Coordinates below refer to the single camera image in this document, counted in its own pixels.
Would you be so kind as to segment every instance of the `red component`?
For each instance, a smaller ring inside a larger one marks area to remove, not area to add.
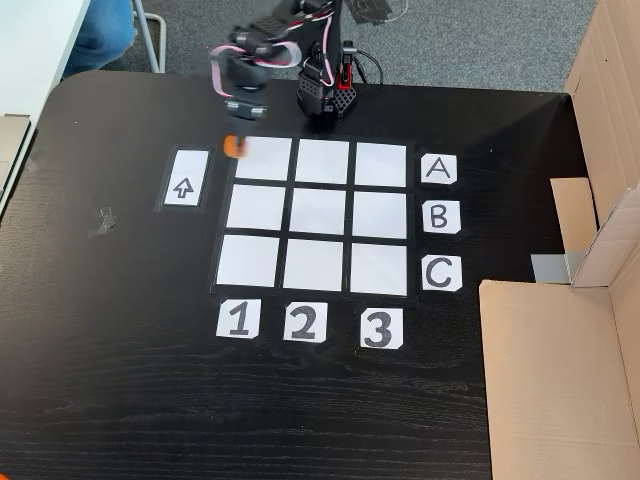
[[[342,64],[343,71],[338,78],[338,90],[351,88],[351,64]]]

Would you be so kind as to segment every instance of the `paper square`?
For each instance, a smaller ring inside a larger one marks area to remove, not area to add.
[[[322,343],[327,339],[328,304],[293,302],[284,320],[285,340]]]
[[[300,140],[296,182],[347,183],[349,143]]]
[[[290,156],[290,138],[247,137],[245,155],[238,159],[236,177],[285,181]]]
[[[284,287],[300,290],[342,289],[342,243],[289,240]]]
[[[537,283],[571,283],[567,257],[562,254],[531,254],[531,265]]]
[[[355,192],[353,235],[407,238],[407,196],[400,193]]]
[[[360,316],[360,346],[397,350],[404,343],[401,308],[367,308]]]
[[[422,227],[429,233],[456,234],[462,229],[460,202],[428,200],[422,205]]]
[[[220,305],[217,337],[246,338],[260,332],[260,300],[229,299]]]
[[[456,292],[462,288],[462,259],[427,255],[422,259],[422,289]]]
[[[218,285],[273,287],[280,240],[225,235],[218,263]]]
[[[451,185],[458,180],[458,159],[455,155],[427,153],[420,160],[420,181]]]
[[[296,188],[291,208],[292,232],[344,233],[346,192]]]
[[[359,143],[355,182],[356,185],[406,187],[407,147]]]
[[[280,230],[284,193],[283,187],[234,185],[227,227]]]
[[[351,291],[407,295],[407,247],[354,243]]]

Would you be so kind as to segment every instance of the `blue jeans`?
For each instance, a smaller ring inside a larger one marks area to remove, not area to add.
[[[131,0],[91,0],[64,76],[104,67],[121,57],[135,36]]]

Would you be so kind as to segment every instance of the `cardboard box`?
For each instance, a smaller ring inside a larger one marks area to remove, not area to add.
[[[552,181],[572,284],[480,286],[494,480],[640,479],[640,0],[598,2],[566,91],[590,181]]]

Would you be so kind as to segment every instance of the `black cable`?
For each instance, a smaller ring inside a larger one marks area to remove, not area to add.
[[[353,61],[356,64],[356,70],[358,70],[358,74],[360,75],[360,78],[362,78],[362,83],[369,83],[369,80],[367,79],[367,75],[364,73],[364,69],[362,68],[362,63],[360,63],[360,60],[358,60],[358,57],[353,57]]]
[[[358,50],[356,53],[360,54],[360,55],[364,55],[365,57],[367,57],[369,60],[371,60],[373,63],[376,64],[376,67],[378,67],[378,71],[380,72],[380,85],[383,85],[384,84],[384,72],[382,71],[382,66],[380,65],[380,63],[375,58],[373,58],[372,55],[368,54],[367,52],[363,52],[362,50]]]

